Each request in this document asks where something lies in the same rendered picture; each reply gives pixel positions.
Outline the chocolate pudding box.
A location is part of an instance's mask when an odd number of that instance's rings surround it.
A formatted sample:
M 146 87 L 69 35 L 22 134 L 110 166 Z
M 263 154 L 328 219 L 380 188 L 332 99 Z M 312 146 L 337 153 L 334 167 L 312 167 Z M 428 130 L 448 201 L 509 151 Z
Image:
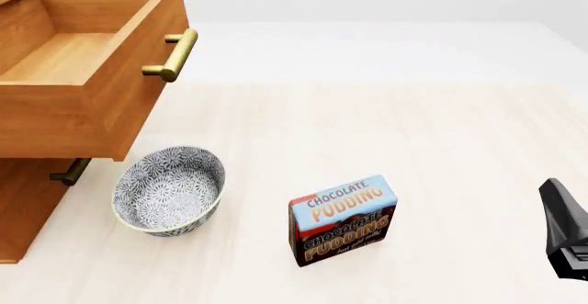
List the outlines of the chocolate pudding box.
M 398 198 L 382 175 L 288 203 L 288 242 L 304 267 L 386 237 Z

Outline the wooden cabinet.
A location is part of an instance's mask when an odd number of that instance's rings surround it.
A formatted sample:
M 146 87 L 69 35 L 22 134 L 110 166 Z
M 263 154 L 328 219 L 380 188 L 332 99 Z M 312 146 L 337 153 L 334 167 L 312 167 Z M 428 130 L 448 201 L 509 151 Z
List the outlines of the wooden cabinet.
M 53 36 L 40 0 L 0 0 L 0 76 Z M 6 143 L 9 125 L 28 116 L 0 93 L 0 265 L 26 254 L 69 186 L 49 175 L 65 173 L 76 159 L 27 158 Z

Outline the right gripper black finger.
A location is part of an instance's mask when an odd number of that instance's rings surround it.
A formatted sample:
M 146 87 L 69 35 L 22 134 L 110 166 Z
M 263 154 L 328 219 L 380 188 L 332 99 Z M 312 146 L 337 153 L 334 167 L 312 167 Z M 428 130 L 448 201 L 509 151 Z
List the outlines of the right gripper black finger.
M 547 250 L 588 245 L 588 212 L 556 178 L 538 189 L 547 223 Z

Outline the patterned blue-white bowl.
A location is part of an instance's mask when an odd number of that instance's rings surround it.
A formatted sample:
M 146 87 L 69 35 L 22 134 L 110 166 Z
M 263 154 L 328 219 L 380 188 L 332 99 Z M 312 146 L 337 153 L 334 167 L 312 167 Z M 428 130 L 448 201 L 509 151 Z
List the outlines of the patterned blue-white bowl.
M 124 226 L 154 237 L 177 237 L 206 223 L 221 202 L 225 169 L 194 146 L 171 146 L 141 157 L 118 179 L 111 207 Z

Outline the open wooden drawer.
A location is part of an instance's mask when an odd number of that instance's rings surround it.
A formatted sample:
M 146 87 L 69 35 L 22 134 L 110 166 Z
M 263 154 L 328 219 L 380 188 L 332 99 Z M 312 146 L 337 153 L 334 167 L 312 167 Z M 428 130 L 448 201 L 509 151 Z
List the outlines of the open wooden drawer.
M 0 158 L 123 160 L 187 28 L 184 0 L 0 0 Z

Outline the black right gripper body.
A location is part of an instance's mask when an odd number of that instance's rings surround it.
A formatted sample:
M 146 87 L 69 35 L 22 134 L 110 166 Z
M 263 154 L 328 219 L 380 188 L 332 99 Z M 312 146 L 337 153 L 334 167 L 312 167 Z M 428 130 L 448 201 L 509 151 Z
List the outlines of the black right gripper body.
M 558 278 L 588 281 L 588 239 L 559 245 L 548 261 Z

